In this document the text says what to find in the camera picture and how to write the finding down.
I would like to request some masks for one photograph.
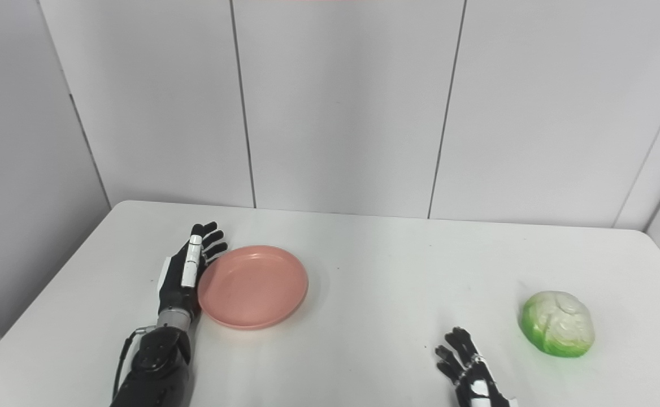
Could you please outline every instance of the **pink plate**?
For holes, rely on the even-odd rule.
[[[283,321],[307,293],[307,273],[291,253],[273,246],[232,250],[199,281],[199,304],[211,319],[238,330]]]

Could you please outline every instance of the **white table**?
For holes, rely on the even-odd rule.
[[[660,405],[660,250],[640,232],[129,201],[0,342],[0,406],[108,405],[124,338],[155,320],[165,256],[212,219],[231,248],[294,253],[310,289],[266,330],[201,319],[193,407],[446,407],[433,348],[455,325],[522,407]],[[522,335],[519,306],[542,289],[591,309],[586,356]]]

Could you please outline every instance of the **robotic forearm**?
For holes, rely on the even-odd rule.
[[[190,240],[175,254],[159,290],[155,327],[141,328],[124,343],[116,372],[111,407],[179,407],[185,400],[192,357],[188,330],[200,314],[197,282],[212,258],[227,250],[217,224],[196,224]],[[134,354],[131,370],[116,389],[121,365],[136,334],[146,332]]]

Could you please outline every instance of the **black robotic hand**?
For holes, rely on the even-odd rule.
[[[187,250],[190,246],[190,241],[188,240],[170,260],[164,283],[159,289],[159,312],[170,307],[184,309],[191,313],[193,320],[199,314],[197,283],[204,270],[214,260],[214,257],[227,250],[227,243],[220,242],[224,238],[224,232],[217,230],[216,222],[205,225],[196,224],[192,229],[192,235],[199,235],[202,239],[200,256],[197,263],[197,278],[190,287],[183,287],[183,271],[187,258]]]
[[[159,289],[159,316],[124,342],[116,368],[111,407],[180,407],[191,391],[189,328],[199,315],[197,283],[213,258],[227,250],[217,224],[196,224],[190,239],[167,265]],[[143,335],[131,371],[119,386],[121,367],[134,336]]]
[[[446,334],[446,342],[458,353],[458,359],[443,345],[436,348],[441,361],[436,366],[456,387],[460,407],[518,407],[516,399],[503,397],[490,375],[485,359],[478,353],[470,334],[461,327]]]

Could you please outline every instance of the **cabbage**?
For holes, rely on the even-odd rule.
[[[594,343],[591,314],[575,296],[562,291],[534,294],[523,306],[521,330],[549,355],[578,358]]]

